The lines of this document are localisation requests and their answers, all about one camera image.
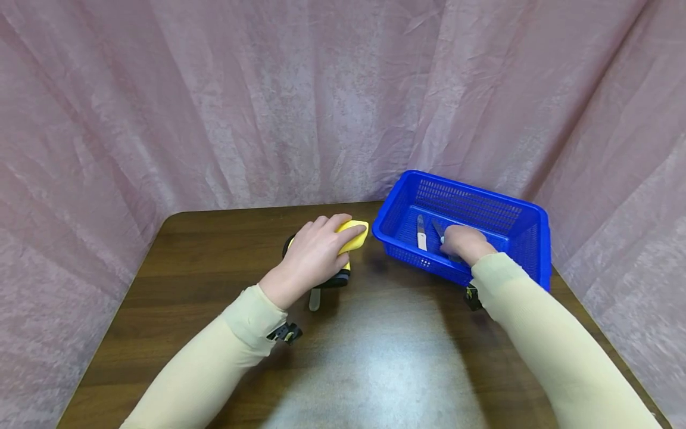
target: sponge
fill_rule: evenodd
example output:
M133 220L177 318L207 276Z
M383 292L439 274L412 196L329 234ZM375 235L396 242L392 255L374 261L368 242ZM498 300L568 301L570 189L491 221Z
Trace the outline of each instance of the sponge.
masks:
M369 233L369 224L367 222L364 222L363 220L349 220L348 222L345 222L343 225L341 225L336 230L336 232L339 233L340 231L343 231L351 227L356 227L357 225L364 225L366 229L362 234L357 235L355 238L347 242L346 245L341 248L341 251L338 253L339 255L341 253L354 251L355 249L362 247L362 244L364 244L364 240L366 240L367 238L367 233Z

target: plastic basket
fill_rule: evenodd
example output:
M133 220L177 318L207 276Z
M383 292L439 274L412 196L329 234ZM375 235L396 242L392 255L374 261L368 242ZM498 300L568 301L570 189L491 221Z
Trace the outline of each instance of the plastic basket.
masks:
M419 214L424 217L426 251L417 247ZM415 170L400 177L381 206L372 233L389 256L466 286L471 270L440 252L433 219L443 228L463 224L479 229L498 251L550 290L550 229L539 206Z

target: beige sleeve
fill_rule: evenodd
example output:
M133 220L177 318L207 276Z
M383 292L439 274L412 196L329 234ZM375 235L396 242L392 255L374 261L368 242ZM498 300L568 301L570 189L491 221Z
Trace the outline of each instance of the beige sleeve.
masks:
M243 374L269 356L275 342L266 336L285 320L259 286L244 290L167 363L121 429L204 428Z
M659 428L593 337L505 253L472 267L473 285L536 376L562 429Z

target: silver knife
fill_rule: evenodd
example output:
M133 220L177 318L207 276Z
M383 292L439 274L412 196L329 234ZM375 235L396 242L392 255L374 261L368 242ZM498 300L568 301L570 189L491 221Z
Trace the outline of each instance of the silver knife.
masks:
M427 250L427 235L424 232L424 216L417 216L417 247Z
M436 219L431 219L431 224L434 226L438 236L440 237L440 243L443 244L443 240L445 239L445 228L443 228ZM448 256L448 259L450 259L452 262L457 262L458 264L464 264L464 260L462 260L462 258L459 256Z
M431 223L433 224L434 228L436 229L436 232L438 233L438 237L440 237L440 243L443 244L443 239L445 238L445 228L443 228L440 223L436 219L431 219Z

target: pink curtain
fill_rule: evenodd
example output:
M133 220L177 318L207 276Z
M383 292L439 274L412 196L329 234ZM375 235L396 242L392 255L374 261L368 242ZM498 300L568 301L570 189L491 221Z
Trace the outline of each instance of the pink curtain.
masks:
M686 427L686 6L649 3L0 1L0 421L56 423L167 216L419 168L544 205Z

